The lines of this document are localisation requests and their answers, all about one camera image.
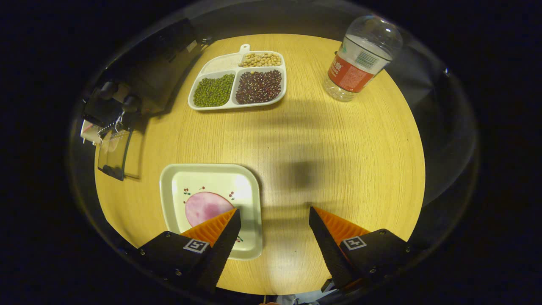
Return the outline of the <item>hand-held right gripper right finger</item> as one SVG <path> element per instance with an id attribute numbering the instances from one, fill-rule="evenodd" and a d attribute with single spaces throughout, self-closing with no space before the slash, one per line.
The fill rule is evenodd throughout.
<path id="1" fill-rule="evenodd" d="M 412 245 L 386 228 L 369 231 L 314 206 L 309 226 L 334 286 L 345 293 L 376 286 L 412 262 Z"/>

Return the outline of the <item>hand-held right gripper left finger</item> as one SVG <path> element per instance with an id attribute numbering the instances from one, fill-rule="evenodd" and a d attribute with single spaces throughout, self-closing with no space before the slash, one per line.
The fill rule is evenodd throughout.
<path id="1" fill-rule="evenodd" d="M 213 293 L 241 229 L 237 208 L 181 234 L 158 234 L 135 251 L 137 262 L 175 288 Z"/>

